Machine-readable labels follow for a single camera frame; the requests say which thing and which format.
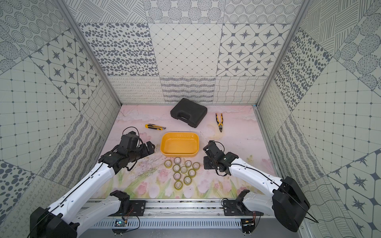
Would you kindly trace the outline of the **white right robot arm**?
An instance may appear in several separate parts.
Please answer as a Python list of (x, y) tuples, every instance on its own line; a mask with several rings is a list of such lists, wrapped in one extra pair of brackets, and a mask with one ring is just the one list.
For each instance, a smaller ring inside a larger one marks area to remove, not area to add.
[(279, 178), (266, 174), (246, 163), (238, 155), (232, 152), (224, 153), (213, 140), (209, 141), (203, 150), (206, 153), (204, 169), (215, 170), (219, 176), (242, 179), (262, 192), (262, 195), (255, 195), (246, 189), (238, 195), (233, 206), (225, 200), (223, 207), (228, 209), (226, 215), (268, 214), (292, 232), (299, 230), (305, 218), (315, 221), (308, 212), (310, 203), (293, 178)]

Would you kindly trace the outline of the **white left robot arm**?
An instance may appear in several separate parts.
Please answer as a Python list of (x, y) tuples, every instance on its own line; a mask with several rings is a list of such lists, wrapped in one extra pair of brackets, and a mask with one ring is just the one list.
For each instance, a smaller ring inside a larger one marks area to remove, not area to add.
[(130, 196), (115, 190), (97, 205), (81, 210), (88, 199), (128, 163), (153, 154), (155, 146), (149, 141), (138, 148), (119, 144), (99, 159), (99, 163), (69, 192), (47, 208), (38, 207), (30, 216), (30, 238), (78, 238), (102, 219), (116, 214), (143, 214), (144, 207), (134, 208)]

